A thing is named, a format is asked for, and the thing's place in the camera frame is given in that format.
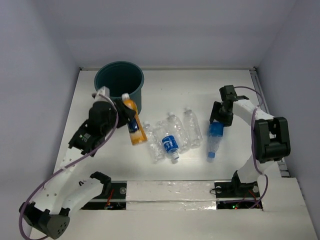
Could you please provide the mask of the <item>orange juice bottle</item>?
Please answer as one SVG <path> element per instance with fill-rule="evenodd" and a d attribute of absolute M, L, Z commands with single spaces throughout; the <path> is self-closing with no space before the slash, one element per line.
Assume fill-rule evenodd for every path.
<path fill-rule="evenodd" d="M 134 117 L 127 124 L 130 140 L 133 146 L 146 142 L 147 136 L 144 132 L 144 129 L 141 125 L 138 107 L 136 103 L 130 99 L 130 95 L 128 93 L 124 93 L 121 96 L 123 103 L 131 110 L 135 111 Z"/>

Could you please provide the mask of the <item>clear ribbed bottle white cap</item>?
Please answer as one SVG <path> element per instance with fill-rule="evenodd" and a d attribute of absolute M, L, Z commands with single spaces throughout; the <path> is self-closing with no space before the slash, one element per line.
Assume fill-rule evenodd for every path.
<path fill-rule="evenodd" d="M 196 114 L 191 108 L 186 107 L 183 112 L 183 124 L 184 128 L 189 136 L 190 147 L 200 147 L 203 136 L 201 134 L 200 125 Z"/>

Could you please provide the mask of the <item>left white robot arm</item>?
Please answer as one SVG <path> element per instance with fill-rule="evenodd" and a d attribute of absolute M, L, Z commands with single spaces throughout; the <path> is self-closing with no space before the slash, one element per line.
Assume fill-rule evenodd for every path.
<path fill-rule="evenodd" d="M 112 189 L 111 177 L 99 171 L 84 173 L 96 152 L 112 137 L 116 129 L 131 122 L 137 112 L 122 100 L 112 101 L 98 95 L 88 118 L 68 143 L 65 157 L 56 172 L 42 182 L 19 208 L 19 231 L 28 239 L 23 222 L 43 233 L 43 239 L 58 239 L 71 216 L 95 197 L 107 197 Z"/>

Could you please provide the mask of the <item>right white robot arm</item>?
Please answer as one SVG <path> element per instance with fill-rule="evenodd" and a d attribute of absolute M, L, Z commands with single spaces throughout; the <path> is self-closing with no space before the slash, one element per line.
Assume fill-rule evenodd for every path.
<path fill-rule="evenodd" d="M 290 154 L 288 121 L 266 113 L 248 97 L 238 95 L 233 85 L 221 87 L 219 93 L 221 101 L 214 102 L 209 119 L 207 160 L 215 158 L 224 129 L 232 125 L 234 116 L 250 126 L 251 156 L 235 171 L 231 181 L 216 182 L 213 191 L 219 198 L 243 198 L 258 185 L 258 178 L 265 175 L 268 167 Z"/>

